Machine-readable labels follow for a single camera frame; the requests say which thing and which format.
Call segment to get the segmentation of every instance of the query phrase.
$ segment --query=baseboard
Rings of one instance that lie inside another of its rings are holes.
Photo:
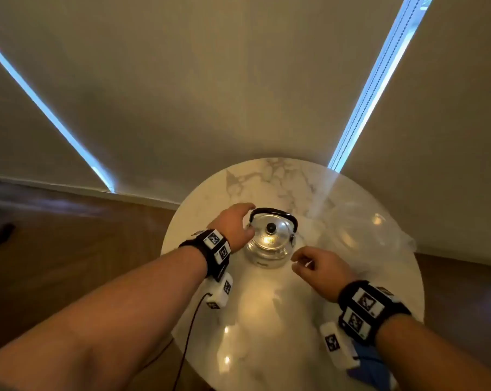
[[[0,181],[10,184],[26,185],[28,187],[43,188],[51,191],[75,193],[77,195],[100,197],[120,202],[144,204],[147,206],[161,207],[162,209],[176,210],[180,203],[161,200],[152,197],[141,197],[125,193],[111,193],[97,188],[75,187],[73,185],[51,184],[49,182],[26,180],[21,178],[10,178],[0,176]]]
[[[446,250],[433,248],[433,247],[425,247],[424,245],[420,245],[420,244],[418,244],[417,252],[420,254],[426,254],[426,255],[431,255],[431,256],[440,256],[443,258],[450,258],[450,259],[455,259],[458,261],[480,263],[482,265],[491,266],[491,258],[472,256],[472,255],[465,254],[463,252],[446,251]]]

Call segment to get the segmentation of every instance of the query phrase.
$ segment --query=white marble tabletop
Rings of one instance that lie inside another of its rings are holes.
[[[191,192],[169,225],[162,253],[238,202],[296,216],[300,226],[295,249],[313,245],[333,250],[328,230],[334,208],[341,203],[362,203],[385,213],[363,188],[324,166],[286,158],[250,160],[217,172]],[[387,260],[346,260],[363,278],[398,295],[423,320],[423,281],[409,248],[400,247]],[[211,387],[218,391],[371,389],[332,365],[319,326],[337,319],[339,307],[317,295],[289,263],[263,269],[240,251],[231,256],[228,271],[234,279],[229,302],[222,310],[200,307],[186,355]],[[207,290],[205,283],[172,332],[180,349],[195,307]]]

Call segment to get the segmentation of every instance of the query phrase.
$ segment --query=wristband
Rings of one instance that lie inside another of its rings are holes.
[[[339,326],[363,345],[374,343],[381,325],[392,315],[411,315],[389,290],[366,280],[354,281],[341,290],[338,303],[343,313]]]
[[[179,245],[196,247],[204,256],[207,263],[206,278],[211,276],[217,282],[229,264],[231,247],[227,239],[216,229],[206,229],[194,233],[188,240]]]

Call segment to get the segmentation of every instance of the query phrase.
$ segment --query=kettle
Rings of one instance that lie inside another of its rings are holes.
[[[282,266],[294,250],[298,221],[282,210],[262,207],[249,216],[253,239],[246,244],[248,259],[255,265],[274,269]]]

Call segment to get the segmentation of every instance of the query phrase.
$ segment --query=wooden floor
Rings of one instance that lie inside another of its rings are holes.
[[[0,182],[17,226],[0,247],[0,347],[99,285],[160,253],[171,210]],[[491,267],[418,255],[426,324],[491,368]],[[164,340],[159,349],[169,340]],[[130,389],[170,390],[172,343]],[[185,365],[179,389],[209,389]]]

